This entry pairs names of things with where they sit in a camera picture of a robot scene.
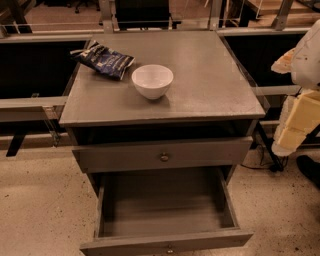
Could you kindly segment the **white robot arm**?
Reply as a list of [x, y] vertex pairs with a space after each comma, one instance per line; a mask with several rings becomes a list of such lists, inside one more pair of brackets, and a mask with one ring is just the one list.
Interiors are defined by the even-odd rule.
[[277, 156], [288, 156], [320, 124], [320, 21], [275, 61], [271, 70], [290, 73], [293, 83], [302, 88], [298, 96], [288, 96], [283, 103], [273, 137], [272, 151]]

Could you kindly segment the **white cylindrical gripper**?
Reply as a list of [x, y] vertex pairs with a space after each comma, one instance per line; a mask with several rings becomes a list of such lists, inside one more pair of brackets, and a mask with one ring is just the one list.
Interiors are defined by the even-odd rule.
[[[295, 49], [276, 60], [271, 70], [279, 74], [291, 72]], [[284, 149], [297, 149], [306, 136], [320, 124], [320, 92], [306, 90], [298, 96], [288, 96], [277, 128], [277, 144]]]

